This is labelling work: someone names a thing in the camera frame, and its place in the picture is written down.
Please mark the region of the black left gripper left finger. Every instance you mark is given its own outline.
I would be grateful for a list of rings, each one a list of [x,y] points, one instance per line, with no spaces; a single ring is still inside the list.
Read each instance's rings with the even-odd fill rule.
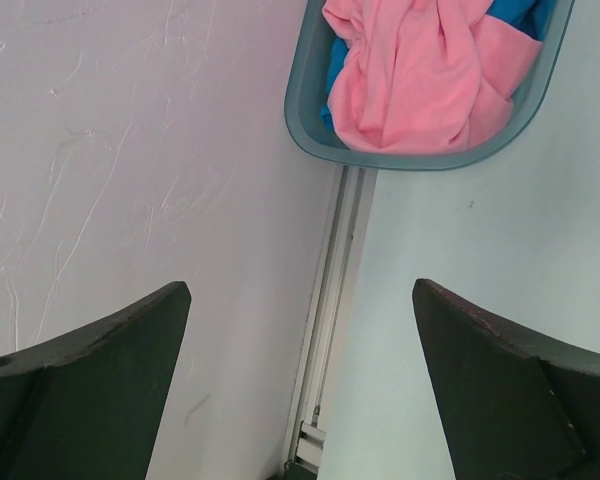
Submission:
[[[146,477],[191,294],[123,310],[0,357],[0,479]]]

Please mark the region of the left aluminium side rail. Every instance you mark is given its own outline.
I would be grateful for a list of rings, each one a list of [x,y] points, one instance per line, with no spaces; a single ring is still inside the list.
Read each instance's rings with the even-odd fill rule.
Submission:
[[[374,170],[337,170],[285,432],[283,471],[316,473],[321,463],[376,178]]]

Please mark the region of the grey-blue plastic basket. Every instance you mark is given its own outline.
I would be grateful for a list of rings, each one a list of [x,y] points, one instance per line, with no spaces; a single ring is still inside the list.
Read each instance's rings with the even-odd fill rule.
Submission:
[[[338,164],[393,171],[444,171],[484,161],[507,147],[529,125],[549,88],[567,31],[572,1],[556,1],[545,26],[543,48],[513,94],[508,124],[487,142],[444,155],[388,155],[349,150],[320,118],[326,104],[326,77],[335,34],[323,15],[322,1],[309,1],[301,25],[284,102],[291,138],[306,153]]]

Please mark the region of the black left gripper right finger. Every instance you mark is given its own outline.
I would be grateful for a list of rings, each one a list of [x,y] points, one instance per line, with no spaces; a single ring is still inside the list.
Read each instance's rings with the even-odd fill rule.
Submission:
[[[429,279],[412,300],[458,479],[600,479],[600,354]]]

